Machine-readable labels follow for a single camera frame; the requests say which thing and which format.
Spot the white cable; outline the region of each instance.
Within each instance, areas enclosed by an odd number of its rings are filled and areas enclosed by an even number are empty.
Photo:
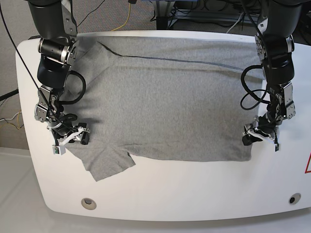
[[[235,25],[237,25],[241,21],[242,15],[244,15],[244,12],[242,12],[240,14],[240,17],[238,18],[238,20],[231,26],[231,28],[228,29],[228,31],[226,33],[228,33],[231,29],[233,29],[235,27]]]
[[[19,112],[17,112],[12,118],[1,119],[0,121],[13,120],[18,114],[19,114]]]

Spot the metal grommet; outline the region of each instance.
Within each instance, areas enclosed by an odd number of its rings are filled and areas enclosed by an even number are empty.
[[[297,202],[299,202],[300,199],[301,199],[301,194],[300,193],[295,193],[294,195],[292,195],[290,197],[288,202],[289,202],[290,205],[295,205]]]
[[[84,208],[87,210],[95,210],[96,209],[96,203],[90,198],[83,198],[81,200],[81,204]]]

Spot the white floor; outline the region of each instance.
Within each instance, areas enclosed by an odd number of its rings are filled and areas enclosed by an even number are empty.
[[[200,222],[138,222],[56,213],[42,198],[28,150],[0,148],[2,233],[309,233],[311,209]]]

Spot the grey t-shirt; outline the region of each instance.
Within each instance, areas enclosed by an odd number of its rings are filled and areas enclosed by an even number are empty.
[[[120,57],[147,56],[181,61]],[[84,97],[66,106],[91,129],[87,146],[67,144],[95,180],[135,165],[130,154],[160,160],[248,161],[243,126],[257,113],[244,111],[241,72],[259,64],[256,45],[172,38],[82,38],[73,70],[86,79]],[[250,89],[260,89],[262,71],[249,72]],[[81,82],[69,76],[64,100]],[[246,99],[245,105],[254,102]]]

